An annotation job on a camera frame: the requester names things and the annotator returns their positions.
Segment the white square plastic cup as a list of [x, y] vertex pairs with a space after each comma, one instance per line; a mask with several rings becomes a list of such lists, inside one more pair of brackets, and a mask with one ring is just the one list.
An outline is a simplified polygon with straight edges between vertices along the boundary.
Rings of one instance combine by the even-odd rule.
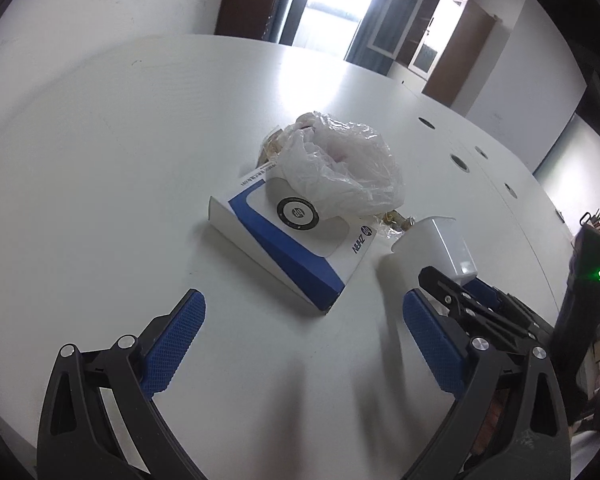
[[417, 221], [392, 245], [391, 252], [407, 281], [433, 266], [456, 284], [478, 276], [478, 269], [455, 218], [433, 216]]

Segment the gold brown snack wrapper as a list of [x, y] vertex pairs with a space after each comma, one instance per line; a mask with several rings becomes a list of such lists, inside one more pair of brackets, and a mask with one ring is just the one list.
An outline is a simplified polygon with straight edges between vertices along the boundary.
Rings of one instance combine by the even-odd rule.
[[263, 140], [257, 160], [258, 167], [263, 166], [264, 164], [275, 158], [276, 155], [280, 152], [282, 146], [280, 145], [279, 140], [282, 134], [283, 130], [277, 129], [275, 131], [272, 131]]

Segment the wooden pen holder organizer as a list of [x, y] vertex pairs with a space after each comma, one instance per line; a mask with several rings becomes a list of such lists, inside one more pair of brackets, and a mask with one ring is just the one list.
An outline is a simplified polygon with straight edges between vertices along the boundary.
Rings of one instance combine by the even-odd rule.
[[579, 220], [580, 226], [592, 226], [592, 228], [600, 231], [600, 209], [596, 211], [585, 211]]

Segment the white plastic bag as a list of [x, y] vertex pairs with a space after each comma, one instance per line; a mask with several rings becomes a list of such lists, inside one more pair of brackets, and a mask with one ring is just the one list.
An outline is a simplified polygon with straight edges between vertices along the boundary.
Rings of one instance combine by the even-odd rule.
[[402, 170], [368, 125], [306, 113], [283, 129], [279, 142], [272, 161], [325, 219], [377, 216], [404, 204]]

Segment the wooden cabinet with glass doors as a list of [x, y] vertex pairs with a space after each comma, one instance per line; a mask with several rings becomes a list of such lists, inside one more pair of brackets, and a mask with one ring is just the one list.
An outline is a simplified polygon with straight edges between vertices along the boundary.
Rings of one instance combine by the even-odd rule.
[[495, 24], [475, 0], [388, 0], [367, 47], [419, 76], [426, 96], [452, 106]]

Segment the blue white cardboard box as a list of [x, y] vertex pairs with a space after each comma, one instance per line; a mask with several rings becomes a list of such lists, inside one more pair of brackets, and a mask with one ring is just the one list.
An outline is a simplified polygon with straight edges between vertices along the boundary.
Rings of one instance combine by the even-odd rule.
[[339, 299], [370, 248], [373, 222], [324, 218], [272, 162], [209, 198], [208, 219], [222, 235], [317, 310]]

